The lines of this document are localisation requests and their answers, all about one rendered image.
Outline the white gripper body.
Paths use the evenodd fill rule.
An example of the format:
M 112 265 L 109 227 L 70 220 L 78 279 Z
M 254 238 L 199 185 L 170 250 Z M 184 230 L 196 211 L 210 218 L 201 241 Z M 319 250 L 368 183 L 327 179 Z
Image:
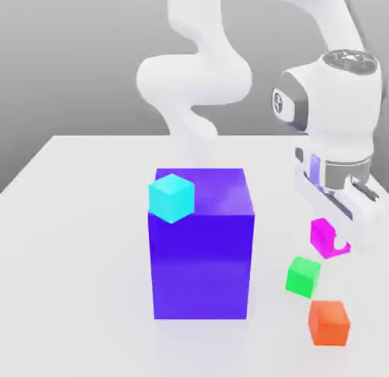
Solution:
M 312 206 L 316 217 L 324 217 L 337 234 L 357 252 L 373 252 L 385 236 L 385 189 L 370 176 L 365 186 L 378 197 L 371 200 L 350 179 L 344 189 L 326 195 L 316 188 L 301 169 L 295 170 L 295 186 Z

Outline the small orange cube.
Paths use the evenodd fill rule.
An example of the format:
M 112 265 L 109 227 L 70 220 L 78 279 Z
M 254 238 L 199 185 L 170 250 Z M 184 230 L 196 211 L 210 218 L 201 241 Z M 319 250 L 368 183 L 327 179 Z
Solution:
M 341 301 L 313 300 L 308 327 L 314 345 L 344 347 L 349 337 L 350 320 Z

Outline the small magenta cube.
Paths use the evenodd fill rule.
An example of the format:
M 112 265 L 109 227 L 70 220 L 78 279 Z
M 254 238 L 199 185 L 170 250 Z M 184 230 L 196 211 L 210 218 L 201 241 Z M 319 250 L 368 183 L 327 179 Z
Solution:
M 311 222 L 310 242 L 324 259 L 350 253 L 351 249 L 349 251 L 334 250 L 334 229 L 335 228 L 323 217 L 314 219 Z

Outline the large purple box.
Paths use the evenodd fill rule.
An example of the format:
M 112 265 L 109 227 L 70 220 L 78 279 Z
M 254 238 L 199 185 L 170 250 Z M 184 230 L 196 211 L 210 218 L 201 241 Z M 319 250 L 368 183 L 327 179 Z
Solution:
M 194 184 L 194 213 L 148 214 L 153 314 L 167 319 L 247 316 L 255 211 L 243 169 L 159 168 Z

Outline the small cyan cube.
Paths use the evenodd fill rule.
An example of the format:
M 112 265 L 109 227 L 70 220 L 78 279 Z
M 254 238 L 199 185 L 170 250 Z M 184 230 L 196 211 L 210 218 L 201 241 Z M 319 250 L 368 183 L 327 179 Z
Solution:
M 195 212 L 195 185 L 175 174 L 149 184 L 149 213 L 173 224 Z

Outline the small green cube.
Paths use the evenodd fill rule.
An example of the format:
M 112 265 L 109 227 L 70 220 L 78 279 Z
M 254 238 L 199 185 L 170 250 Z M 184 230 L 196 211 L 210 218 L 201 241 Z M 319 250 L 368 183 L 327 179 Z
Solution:
M 296 256 L 287 271 L 286 290 L 311 298 L 318 283 L 321 264 L 301 256 Z

